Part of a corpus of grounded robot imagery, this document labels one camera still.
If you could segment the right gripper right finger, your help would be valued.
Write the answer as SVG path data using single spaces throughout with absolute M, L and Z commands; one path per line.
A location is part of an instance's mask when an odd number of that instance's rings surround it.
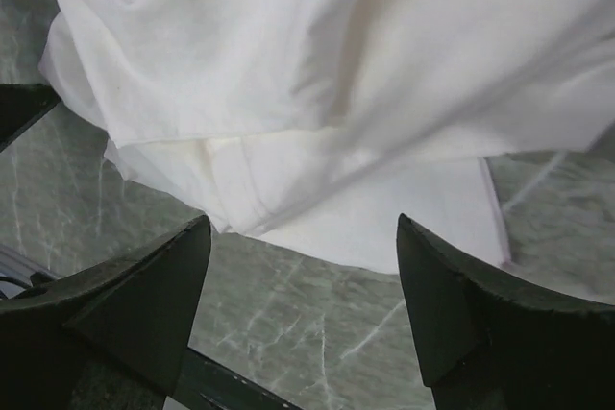
M 405 215 L 397 256 L 438 409 L 611 409 L 614 308 L 515 277 Z

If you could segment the white t shirt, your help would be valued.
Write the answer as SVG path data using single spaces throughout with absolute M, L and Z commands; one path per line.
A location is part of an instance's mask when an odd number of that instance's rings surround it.
M 614 121 L 614 0 L 57 0 L 40 62 L 123 178 L 393 274 L 401 214 L 510 258 L 486 161 Z

